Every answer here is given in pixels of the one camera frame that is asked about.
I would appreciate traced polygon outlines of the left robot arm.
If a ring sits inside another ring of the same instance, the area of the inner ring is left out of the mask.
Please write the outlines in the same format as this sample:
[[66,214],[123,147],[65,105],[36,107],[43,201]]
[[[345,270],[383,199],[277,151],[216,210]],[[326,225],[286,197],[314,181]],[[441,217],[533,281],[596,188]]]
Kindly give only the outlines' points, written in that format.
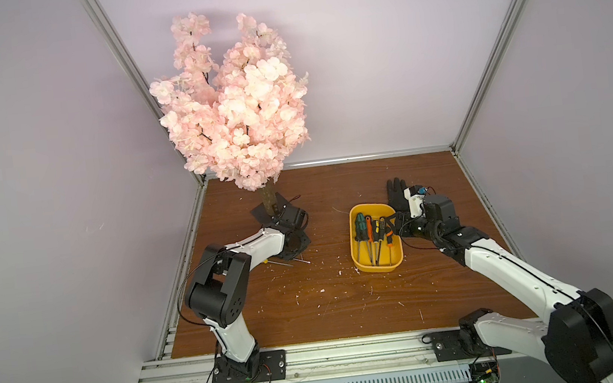
[[197,317],[191,325],[208,327],[218,341],[220,371],[254,379],[264,364],[257,340],[243,319],[251,271],[270,259],[291,261],[310,245],[306,210],[287,202],[264,218],[253,235],[227,245],[208,245],[186,276],[181,301]]

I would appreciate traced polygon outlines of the small orange screwdriver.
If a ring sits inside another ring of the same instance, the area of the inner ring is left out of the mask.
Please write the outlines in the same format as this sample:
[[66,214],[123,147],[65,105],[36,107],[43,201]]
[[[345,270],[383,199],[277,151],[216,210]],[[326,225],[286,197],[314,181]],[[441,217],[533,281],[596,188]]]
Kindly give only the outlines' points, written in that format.
[[388,264],[392,265],[395,258],[394,258],[394,231],[393,231],[393,225],[391,224],[386,224],[385,225],[385,238],[386,238],[386,246],[387,246],[387,255],[388,255]]

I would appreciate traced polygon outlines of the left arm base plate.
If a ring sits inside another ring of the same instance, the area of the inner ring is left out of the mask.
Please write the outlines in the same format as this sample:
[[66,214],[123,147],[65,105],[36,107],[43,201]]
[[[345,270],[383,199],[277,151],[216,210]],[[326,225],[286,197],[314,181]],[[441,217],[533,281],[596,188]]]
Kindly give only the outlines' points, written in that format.
[[226,356],[215,361],[211,383],[258,383],[286,378],[287,354],[284,349],[256,351],[243,363]]

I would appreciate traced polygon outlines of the small green black screwdriver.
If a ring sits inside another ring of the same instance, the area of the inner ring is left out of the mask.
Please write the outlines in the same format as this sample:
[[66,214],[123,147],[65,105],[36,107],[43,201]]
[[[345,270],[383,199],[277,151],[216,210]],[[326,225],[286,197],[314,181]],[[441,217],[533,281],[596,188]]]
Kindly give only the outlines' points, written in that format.
[[[355,219],[355,230],[356,236],[355,240],[357,241],[357,257],[358,261],[361,264],[370,263],[372,260],[371,256],[371,246],[368,239],[368,230],[367,230],[367,220],[365,219],[365,215],[363,213],[358,213]],[[361,260],[362,247],[365,247],[365,252],[367,253],[367,259]]]

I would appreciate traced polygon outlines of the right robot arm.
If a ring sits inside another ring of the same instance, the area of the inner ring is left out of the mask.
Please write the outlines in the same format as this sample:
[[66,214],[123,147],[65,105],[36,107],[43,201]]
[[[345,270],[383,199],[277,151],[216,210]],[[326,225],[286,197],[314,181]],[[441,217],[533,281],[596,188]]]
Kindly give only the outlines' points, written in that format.
[[409,187],[390,194],[396,235],[429,240],[445,256],[482,274],[540,319],[478,309],[459,321],[460,346],[482,357],[498,348],[547,363],[566,383],[602,383],[613,375],[613,299],[580,290],[520,260],[476,227],[461,224],[451,199]]

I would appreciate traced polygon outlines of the large green black screwdriver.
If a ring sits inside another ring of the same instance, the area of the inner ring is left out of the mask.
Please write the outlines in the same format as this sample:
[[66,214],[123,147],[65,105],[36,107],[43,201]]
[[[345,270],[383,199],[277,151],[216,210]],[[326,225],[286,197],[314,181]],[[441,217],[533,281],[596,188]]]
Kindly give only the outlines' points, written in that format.
[[356,261],[361,260],[361,245],[367,241],[365,219],[363,213],[358,213],[354,223],[354,237],[356,247]]

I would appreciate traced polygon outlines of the yellow black striped screwdriver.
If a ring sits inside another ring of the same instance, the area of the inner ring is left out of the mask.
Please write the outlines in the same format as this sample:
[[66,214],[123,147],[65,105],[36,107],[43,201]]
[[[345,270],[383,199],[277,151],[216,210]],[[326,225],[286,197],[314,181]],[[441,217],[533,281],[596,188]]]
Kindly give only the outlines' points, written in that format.
[[382,250],[384,250],[386,246],[386,238],[385,238],[385,225],[387,224],[387,219],[385,217],[380,217],[374,222],[374,232],[375,232],[375,249],[376,249],[376,266],[380,266]]

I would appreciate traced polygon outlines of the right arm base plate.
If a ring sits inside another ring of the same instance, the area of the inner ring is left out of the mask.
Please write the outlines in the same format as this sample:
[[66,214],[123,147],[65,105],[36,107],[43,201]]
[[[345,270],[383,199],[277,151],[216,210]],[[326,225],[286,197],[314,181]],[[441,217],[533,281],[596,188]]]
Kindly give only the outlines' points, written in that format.
[[452,362],[459,360],[475,359],[475,357],[492,357],[492,355],[510,355],[511,350],[505,348],[490,348],[481,342],[475,342],[470,336],[460,329],[450,329],[425,333],[421,337],[421,342],[428,345],[436,361]]

